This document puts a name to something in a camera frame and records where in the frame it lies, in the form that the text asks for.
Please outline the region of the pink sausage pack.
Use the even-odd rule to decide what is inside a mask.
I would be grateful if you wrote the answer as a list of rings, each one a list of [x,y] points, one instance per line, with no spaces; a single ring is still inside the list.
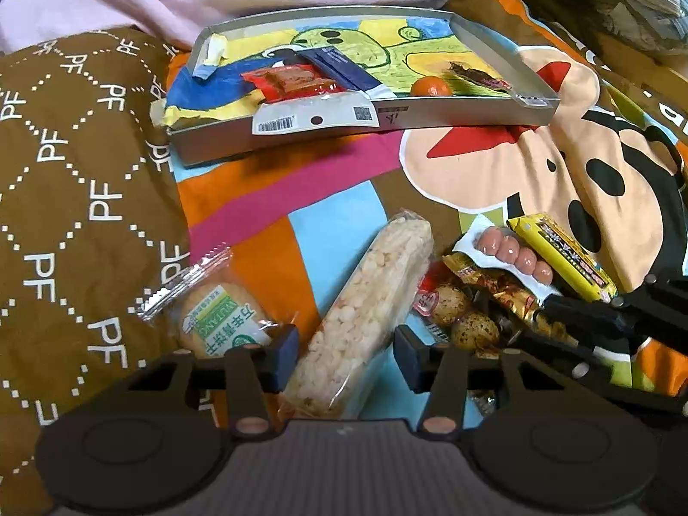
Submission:
[[[469,256],[480,268],[508,271],[540,303],[561,294],[554,286],[554,269],[531,246],[522,243],[513,230],[495,225],[485,215],[473,219],[452,250]]]

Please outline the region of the white barcode label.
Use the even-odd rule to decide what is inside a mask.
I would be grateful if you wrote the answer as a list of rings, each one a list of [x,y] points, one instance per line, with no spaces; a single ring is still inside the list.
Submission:
[[[253,135],[378,127],[379,119],[372,100],[364,92],[352,91],[261,104],[252,118]]]

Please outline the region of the small orange tangerine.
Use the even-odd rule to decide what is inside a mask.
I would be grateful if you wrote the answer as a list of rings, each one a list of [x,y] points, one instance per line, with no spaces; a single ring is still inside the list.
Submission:
[[[415,80],[411,87],[411,95],[414,97],[451,97],[452,88],[442,78],[424,76]]]

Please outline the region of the dark blue sachet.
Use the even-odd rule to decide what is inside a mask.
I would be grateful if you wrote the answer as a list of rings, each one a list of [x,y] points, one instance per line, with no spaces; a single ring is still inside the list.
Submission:
[[[395,93],[387,85],[352,62],[335,47],[302,49],[296,56],[314,65],[322,74],[334,79],[346,90],[364,92],[373,100],[395,97]]]

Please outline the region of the folded paper corner tape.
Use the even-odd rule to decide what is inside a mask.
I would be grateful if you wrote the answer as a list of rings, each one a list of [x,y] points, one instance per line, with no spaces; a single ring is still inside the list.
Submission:
[[[200,61],[192,69],[192,76],[197,79],[208,79],[221,65],[226,49],[226,37],[213,33],[206,41],[205,49],[200,53]]]

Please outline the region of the puffed rice bar pack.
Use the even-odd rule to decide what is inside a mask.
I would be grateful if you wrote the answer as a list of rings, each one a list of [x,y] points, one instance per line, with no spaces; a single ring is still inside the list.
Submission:
[[[395,215],[311,337],[279,398],[279,417],[354,419],[375,385],[392,333],[411,311],[434,249],[430,222]]]

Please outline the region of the gold snack packet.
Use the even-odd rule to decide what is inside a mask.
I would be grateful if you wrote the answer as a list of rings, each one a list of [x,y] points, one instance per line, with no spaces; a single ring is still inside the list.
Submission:
[[[480,268],[462,252],[444,255],[442,262],[464,286],[475,291],[485,291],[488,297],[496,299],[501,306],[520,319],[529,330],[562,344],[573,347],[578,345],[578,341],[568,334],[565,324],[549,322],[541,312],[541,304],[532,291],[528,290],[509,271]]]

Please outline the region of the quail egg snack pack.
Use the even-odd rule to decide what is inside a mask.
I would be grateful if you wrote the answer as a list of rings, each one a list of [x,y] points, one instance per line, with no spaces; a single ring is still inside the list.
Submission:
[[[421,279],[413,310],[438,342],[477,358],[498,358],[501,330],[488,291],[469,286],[455,275],[428,271]]]

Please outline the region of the red snack packet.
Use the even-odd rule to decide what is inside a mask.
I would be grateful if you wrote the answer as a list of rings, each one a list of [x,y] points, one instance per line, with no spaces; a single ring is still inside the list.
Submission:
[[[262,68],[244,72],[241,78],[262,93],[266,104],[346,91],[344,86],[322,75],[310,64]]]

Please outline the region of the yellow snack bar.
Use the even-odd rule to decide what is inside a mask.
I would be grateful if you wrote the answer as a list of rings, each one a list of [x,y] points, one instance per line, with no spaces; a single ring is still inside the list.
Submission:
[[[507,225],[586,301],[610,303],[618,295],[602,266],[547,213],[511,218]]]

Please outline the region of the green label biscuit pack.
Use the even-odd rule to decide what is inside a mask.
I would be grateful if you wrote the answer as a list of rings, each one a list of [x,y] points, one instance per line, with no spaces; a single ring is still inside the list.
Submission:
[[[164,282],[136,310],[196,358],[217,358],[232,348],[268,346],[285,333],[233,270],[229,246],[211,249]]]

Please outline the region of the dark dried fruit packet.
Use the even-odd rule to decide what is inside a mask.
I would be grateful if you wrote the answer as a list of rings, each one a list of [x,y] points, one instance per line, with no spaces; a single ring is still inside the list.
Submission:
[[[506,93],[512,91],[511,85],[505,82],[504,79],[493,77],[483,70],[466,67],[462,63],[451,62],[450,71],[455,76],[467,80],[470,83],[485,87],[485,89]]]

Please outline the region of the brown patterned PF blanket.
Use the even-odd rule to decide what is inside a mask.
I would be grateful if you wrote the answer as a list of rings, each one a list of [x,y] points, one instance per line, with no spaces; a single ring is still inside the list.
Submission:
[[[134,28],[1,60],[1,510],[50,508],[43,427],[172,350],[136,314],[188,261],[149,107],[172,49]]]

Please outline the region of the colourful cartoon bed sheet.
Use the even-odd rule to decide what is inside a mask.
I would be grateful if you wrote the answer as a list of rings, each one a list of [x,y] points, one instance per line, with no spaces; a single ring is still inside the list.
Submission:
[[[334,138],[175,166],[193,255],[218,243],[275,314],[311,331],[385,221],[407,209],[454,246],[475,215],[544,212],[619,288],[687,266],[687,83],[555,0],[449,0],[559,94],[542,127]]]

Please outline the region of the colourful drawing paper liner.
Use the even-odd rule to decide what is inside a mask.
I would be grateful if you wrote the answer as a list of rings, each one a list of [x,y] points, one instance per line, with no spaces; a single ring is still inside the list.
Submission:
[[[456,97],[507,98],[506,92],[485,89],[455,76],[450,63],[483,70],[503,79],[452,31],[442,19],[416,16],[326,16],[266,23],[221,33],[227,39],[225,57],[208,79],[192,76],[184,65],[170,83],[163,124],[184,121],[234,120],[257,112],[264,96],[241,78],[244,72],[285,65],[298,51],[335,47],[352,62],[387,85],[397,97],[411,94],[415,80],[436,76],[445,80]]]

